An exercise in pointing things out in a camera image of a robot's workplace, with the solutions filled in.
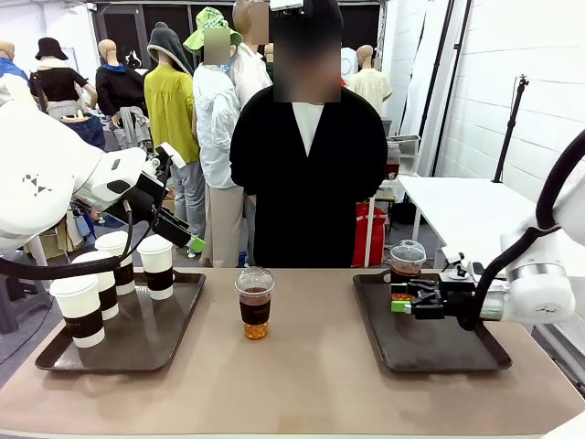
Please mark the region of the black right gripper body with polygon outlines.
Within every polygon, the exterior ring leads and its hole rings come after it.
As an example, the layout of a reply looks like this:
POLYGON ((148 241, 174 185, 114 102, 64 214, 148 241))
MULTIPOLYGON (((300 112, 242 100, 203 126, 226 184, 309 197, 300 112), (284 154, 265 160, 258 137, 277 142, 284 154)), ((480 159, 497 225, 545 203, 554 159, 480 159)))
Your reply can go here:
POLYGON ((438 320, 447 316, 465 316, 473 302, 475 282, 466 274, 459 276, 456 273, 437 273, 432 280, 437 282, 433 293, 419 292, 418 296, 429 297, 431 303, 422 309, 419 315, 413 315, 419 320, 438 320))

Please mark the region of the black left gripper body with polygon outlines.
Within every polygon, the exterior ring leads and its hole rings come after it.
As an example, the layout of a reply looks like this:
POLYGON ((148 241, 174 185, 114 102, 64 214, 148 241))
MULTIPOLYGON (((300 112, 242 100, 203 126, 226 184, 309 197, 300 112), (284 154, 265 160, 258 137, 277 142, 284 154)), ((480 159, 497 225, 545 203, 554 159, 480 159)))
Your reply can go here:
POLYGON ((146 221, 154 229, 159 222, 157 211, 159 204, 166 194, 167 190, 159 179, 142 171, 137 183, 125 191, 120 198, 119 220, 128 224, 129 214, 125 207, 127 204, 132 211, 133 224, 146 221))

